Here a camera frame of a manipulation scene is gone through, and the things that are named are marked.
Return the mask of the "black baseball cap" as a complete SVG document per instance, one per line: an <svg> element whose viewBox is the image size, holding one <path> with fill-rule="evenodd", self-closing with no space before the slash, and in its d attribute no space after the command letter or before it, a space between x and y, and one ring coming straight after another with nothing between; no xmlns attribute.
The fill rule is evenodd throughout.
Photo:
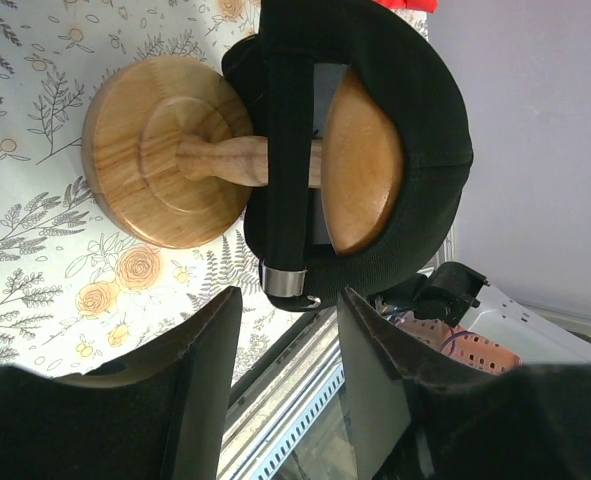
<svg viewBox="0 0 591 480"><path fill-rule="evenodd" d="M411 25L373 1L265 1L222 69L254 132L217 167L252 190L245 238L275 307L370 295L434 255L474 153L459 87Z"/></svg>

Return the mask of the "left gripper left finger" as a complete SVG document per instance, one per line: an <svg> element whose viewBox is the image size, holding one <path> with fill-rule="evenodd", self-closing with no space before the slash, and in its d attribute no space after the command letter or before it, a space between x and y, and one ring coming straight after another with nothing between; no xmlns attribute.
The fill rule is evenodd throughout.
<svg viewBox="0 0 591 480"><path fill-rule="evenodd" d="M0 366L0 479L213 479L242 294L86 374Z"/></svg>

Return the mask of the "wooden hat stand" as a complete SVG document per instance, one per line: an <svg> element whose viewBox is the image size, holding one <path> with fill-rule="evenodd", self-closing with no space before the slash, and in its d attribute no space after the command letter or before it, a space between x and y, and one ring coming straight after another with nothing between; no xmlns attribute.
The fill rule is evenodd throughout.
<svg viewBox="0 0 591 480"><path fill-rule="evenodd" d="M241 98L188 57L152 57L112 75L89 105L81 155L104 214L164 248L216 239L241 216L252 189L268 183L268 142L253 134ZM348 69L311 144L308 174L336 253L358 252L383 232L403 169L392 121Z"/></svg>

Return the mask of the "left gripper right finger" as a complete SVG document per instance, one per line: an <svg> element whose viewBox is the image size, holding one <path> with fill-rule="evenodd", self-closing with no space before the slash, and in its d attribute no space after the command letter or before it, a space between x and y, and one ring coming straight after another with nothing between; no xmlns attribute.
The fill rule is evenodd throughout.
<svg viewBox="0 0 591 480"><path fill-rule="evenodd" d="M358 293L338 326L361 479L591 479L591 365L458 363Z"/></svg>

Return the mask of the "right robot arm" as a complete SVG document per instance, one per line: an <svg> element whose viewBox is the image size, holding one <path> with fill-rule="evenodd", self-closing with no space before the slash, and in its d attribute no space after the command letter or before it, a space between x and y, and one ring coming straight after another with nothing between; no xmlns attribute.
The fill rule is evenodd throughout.
<svg viewBox="0 0 591 480"><path fill-rule="evenodd" d="M470 267L447 262L371 297L390 323L492 375L529 364L591 364L591 343L515 302Z"/></svg>

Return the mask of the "red cloth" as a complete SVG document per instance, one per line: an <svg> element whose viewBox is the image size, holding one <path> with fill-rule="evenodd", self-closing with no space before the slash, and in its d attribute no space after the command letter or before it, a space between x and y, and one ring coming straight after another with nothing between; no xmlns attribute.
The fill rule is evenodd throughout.
<svg viewBox="0 0 591 480"><path fill-rule="evenodd" d="M389 10L413 10L432 14L439 7L438 0L375 0Z"/></svg>

